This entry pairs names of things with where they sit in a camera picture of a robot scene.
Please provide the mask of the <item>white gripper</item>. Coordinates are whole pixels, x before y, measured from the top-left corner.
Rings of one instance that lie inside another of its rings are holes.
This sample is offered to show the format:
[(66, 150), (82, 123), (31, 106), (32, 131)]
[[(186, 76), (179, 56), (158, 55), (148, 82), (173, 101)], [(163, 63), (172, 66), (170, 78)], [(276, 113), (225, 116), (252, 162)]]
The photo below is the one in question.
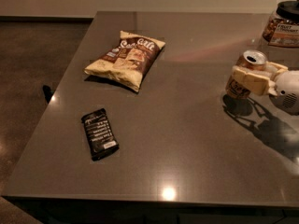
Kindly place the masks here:
[(299, 71), (288, 70), (287, 66), (273, 62), (267, 62), (264, 70), (250, 70), (234, 65), (231, 95), (249, 96), (251, 92), (260, 96), (270, 95), (270, 101), (276, 108), (289, 115), (298, 116)]

